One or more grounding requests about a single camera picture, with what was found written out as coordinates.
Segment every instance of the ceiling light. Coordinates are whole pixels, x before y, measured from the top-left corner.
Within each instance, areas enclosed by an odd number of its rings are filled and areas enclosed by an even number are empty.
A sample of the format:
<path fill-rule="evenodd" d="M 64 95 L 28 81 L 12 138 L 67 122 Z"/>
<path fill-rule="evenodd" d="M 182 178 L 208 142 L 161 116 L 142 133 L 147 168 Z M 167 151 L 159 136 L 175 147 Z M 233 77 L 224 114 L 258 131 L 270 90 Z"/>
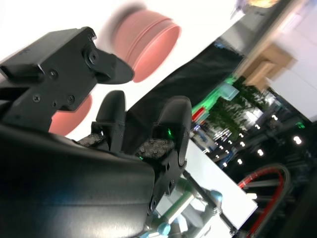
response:
<path fill-rule="evenodd" d="M 247 196 L 253 200 L 258 198 L 256 193 L 247 193 Z"/>
<path fill-rule="evenodd" d="M 258 154 L 260 155 L 260 156 L 263 156 L 264 155 L 264 153 L 263 153 L 263 151 L 260 149 L 260 150 L 258 150 Z"/>
<path fill-rule="evenodd" d="M 299 136 L 294 136 L 293 140 L 296 142 L 296 144 L 300 145 L 302 144 L 302 140 L 299 138 Z"/>

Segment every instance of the red cable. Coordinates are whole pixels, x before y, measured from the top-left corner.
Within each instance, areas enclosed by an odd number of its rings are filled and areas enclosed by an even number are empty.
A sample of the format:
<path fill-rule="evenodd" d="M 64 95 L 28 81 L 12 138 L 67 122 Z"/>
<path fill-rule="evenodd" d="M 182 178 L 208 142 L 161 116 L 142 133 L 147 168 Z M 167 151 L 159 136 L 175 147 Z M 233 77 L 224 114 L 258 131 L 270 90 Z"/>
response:
<path fill-rule="evenodd" d="M 258 217 L 258 219 L 256 220 L 256 222 L 252 225 L 250 232 L 248 234 L 248 238 L 254 234 L 254 232 L 258 229 L 258 227 L 260 226 L 260 224 L 262 223 L 263 219 L 267 216 L 267 214 L 270 212 L 272 206 L 275 204 L 275 202 L 277 201 L 277 199 L 279 198 L 282 190 L 283 190 L 283 185 L 284 185 L 284 178 L 282 176 L 282 174 L 280 173 L 280 171 L 274 167 L 268 167 L 265 168 L 263 170 L 260 171 L 255 171 L 254 173 L 250 174 L 249 176 L 247 176 L 246 178 L 244 178 L 239 184 L 238 186 L 240 188 L 243 188 L 245 185 L 247 185 L 248 183 L 250 183 L 253 179 L 256 179 L 260 176 L 263 175 L 267 175 L 267 174 L 272 174 L 272 173 L 276 173 L 279 176 L 279 186 L 278 188 L 275 190 L 275 193 L 273 195 L 273 199 L 272 201 L 265 207 L 264 212 Z"/>

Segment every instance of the red bowl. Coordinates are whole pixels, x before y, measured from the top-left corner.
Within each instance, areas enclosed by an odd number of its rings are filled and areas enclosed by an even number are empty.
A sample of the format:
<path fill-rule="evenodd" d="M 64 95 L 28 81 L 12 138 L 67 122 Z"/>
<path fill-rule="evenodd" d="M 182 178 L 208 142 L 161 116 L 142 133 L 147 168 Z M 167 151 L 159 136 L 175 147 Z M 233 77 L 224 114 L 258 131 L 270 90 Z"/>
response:
<path fill-rule="evenodd" d="M 167 58 L 180 35 L 180 27 L 166 16 L 140 10 L 119 25 L 113 46 L 118 57 L 135 71 L 134 82 L 150 76 Z"/>
<path fill-rule="evenodd" d="M 66 136 L 72 132 L 86 117 L 91 105 L 92 96 L 89 95 L 74 112 L 56 112 L 52 117 L 49 132 Z"/>

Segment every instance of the metal rod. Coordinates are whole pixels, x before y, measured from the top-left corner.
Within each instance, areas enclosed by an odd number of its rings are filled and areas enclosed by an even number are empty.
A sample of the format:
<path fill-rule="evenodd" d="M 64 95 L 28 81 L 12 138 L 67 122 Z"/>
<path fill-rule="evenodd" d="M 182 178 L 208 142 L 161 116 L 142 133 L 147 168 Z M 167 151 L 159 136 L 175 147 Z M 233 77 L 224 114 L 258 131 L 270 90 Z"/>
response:
<path fill-rule="evenodd" d="M 200 185 L 194 180 L 194 178 L 188 173 L 186 170 L 183 172 L 184 177 L 192 184 L 195 190 L 202 196 L 202 198 L 208 203 L 209 208 L 216 209 L 217 205 L 212 201 L 212 199 L 206 194 L 206 192 L 200 187 Z M 228 218 L 221 213 L 221 219 L 225 222 L 225 224 L 230 228 L 230 232 L 235 233 L 236 229 L 233 224 L 228 220 Z"/>
<path fill-rule="evenodd" d="M 263 181 L 256 181 L 256 182 L 250 182 L 247 185 L 244 186 L 244 188 L 248 187 L 271 187 L 271 186 L 278 186 L 279 180 L 278 179 L 269 179 L 269 180 L 263 180 Z"/>
<path fill-rule="evenodd" d="M 164 213 L 162 219 L 171 224 L 194 200 L 194 195 L 191 192 L 184 192 L 184 194 Z"/>

